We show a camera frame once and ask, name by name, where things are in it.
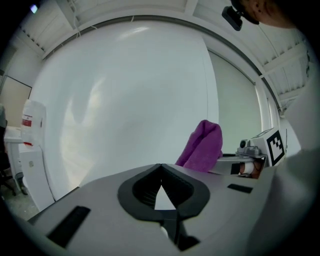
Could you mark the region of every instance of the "gray floor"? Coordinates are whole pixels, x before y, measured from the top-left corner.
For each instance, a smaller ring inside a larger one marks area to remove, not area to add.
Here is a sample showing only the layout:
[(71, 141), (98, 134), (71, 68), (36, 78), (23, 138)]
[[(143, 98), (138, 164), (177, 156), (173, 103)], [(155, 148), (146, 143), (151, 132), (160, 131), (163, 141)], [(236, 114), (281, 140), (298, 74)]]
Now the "gray floor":
[[(10, 170), (6, 170), (5, 173), (7, 175), (11, 175)], [(13, 196), (12, 191), (6, 188), (5, 186), (1, 186), (1, 195), (2, 199), (4, 199), (7, 207), (11, 211), (12, 214), (24, 219), (29, 220), (37, 213), (39, 213), (38, 208), (33, 202), (31, 196), (22, 194), (21, 191), (18, 190), (16, 184), (13, 179), (6, 181), (8, 185), (14, 188), (16, 192), (16, 196)]]

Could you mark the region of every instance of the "blue light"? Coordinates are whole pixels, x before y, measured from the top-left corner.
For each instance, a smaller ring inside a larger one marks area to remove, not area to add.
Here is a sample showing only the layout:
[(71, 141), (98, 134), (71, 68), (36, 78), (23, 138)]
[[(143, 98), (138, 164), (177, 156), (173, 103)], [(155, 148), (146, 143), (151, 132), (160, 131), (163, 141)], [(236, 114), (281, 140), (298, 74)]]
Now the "blue light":
[(31, 10), (31, 12), (33, 12), (35, 14), (36, 11), (38, 10), (38, 7), (35, 4), (33, 4), (30, 6), (30, 10)]

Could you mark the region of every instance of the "red label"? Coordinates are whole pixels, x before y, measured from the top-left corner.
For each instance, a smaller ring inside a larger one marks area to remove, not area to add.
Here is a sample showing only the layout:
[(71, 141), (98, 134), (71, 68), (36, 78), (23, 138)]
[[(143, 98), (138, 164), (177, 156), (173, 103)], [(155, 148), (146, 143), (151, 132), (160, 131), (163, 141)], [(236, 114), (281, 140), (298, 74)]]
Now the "red label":
[(31, 127), (31, 123), (32, 123), (31, 120), (22, 119), (22, 125), (23, 125), (23, 126), (29, 126), (29, 127)]

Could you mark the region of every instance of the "ceiling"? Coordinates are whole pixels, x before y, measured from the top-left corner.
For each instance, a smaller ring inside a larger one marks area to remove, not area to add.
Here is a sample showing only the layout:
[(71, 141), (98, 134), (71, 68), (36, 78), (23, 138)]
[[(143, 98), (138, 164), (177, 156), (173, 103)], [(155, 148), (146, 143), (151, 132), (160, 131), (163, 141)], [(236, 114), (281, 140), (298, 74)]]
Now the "ceiling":
[(21, 23), (17, 37), (43, 59), (97, 24), (130, 15), (179, 18), (227, 39), (260, 70), (278, 105), (285, 110), (307, 81), (308, 57), (304, 36), (296, 29), (281, 29), (246, 20), (240, 32), (222, 17), (230, 0), (46, 0)]

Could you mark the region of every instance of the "purple cloth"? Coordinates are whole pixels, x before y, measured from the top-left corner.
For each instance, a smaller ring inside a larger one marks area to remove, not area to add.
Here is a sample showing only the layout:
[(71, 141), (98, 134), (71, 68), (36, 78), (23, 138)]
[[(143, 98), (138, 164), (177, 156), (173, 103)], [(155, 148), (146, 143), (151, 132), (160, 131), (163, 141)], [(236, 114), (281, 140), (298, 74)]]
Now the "purple cloth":
[(177, 166), (182, 166), (194, 171), (208, 172), (222, 157), (222, 131), (219, 124), (202, 120), (176, 161)]

